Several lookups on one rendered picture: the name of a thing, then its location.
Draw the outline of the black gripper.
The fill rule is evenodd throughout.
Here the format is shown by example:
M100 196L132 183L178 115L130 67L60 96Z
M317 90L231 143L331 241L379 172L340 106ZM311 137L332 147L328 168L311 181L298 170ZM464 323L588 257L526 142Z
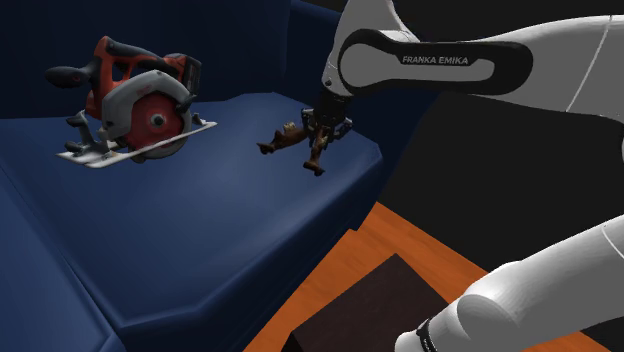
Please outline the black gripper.
M346 118L348 103L348 97L322 91L314 108L301 110L302 129L310 143L316 139L316 121L331 127L327 136L328 143L343 138L352 129L352 120Z

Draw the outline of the dark blue sofa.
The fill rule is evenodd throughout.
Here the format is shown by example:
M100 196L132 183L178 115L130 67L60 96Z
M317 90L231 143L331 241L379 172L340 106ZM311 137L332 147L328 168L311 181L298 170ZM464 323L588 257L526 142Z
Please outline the dark blue sofa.
M431 92L356 99L354 129L257 147L321 90L339 16L300 0L0 0L0 352L243 352L376 201ZM89 169L59 157L110 36L203 64L193 108L214 127L171 157Z

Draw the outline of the dark robot stand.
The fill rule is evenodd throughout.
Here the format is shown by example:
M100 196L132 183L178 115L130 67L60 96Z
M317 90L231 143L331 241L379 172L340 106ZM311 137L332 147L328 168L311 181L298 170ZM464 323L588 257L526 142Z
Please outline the dark robot stand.
M447 302L394 254L292 330L281 352L394 352Z

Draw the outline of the brown toy figure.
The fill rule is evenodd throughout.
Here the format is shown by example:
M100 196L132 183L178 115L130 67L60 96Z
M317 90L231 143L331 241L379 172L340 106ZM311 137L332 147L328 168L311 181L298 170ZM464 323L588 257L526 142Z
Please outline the brown toy figure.
M308 138L307 128L296 127L293 122L283 125L283 130L276 130L270 143L257 143L262 154L273 153L302 142ZM315 176L321 176L325 170L320 166L319 160L322 150L328 144L328 133L322 127L317 127L312 133L312 147L310 157L304 162L303 167L312 170Z

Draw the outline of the red circular saw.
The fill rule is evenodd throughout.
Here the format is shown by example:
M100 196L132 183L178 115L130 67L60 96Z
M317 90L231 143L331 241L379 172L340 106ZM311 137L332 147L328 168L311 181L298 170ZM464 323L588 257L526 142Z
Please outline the red circular saw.
M58 88L91 86L85 108L66 119L81 140L66 142L59 156L105 168L128 159L143 163L177 153L190 136L216 125L190 111L200 74L201 62L188 55L161 57L102 37L85 66L45 71L46 80Z

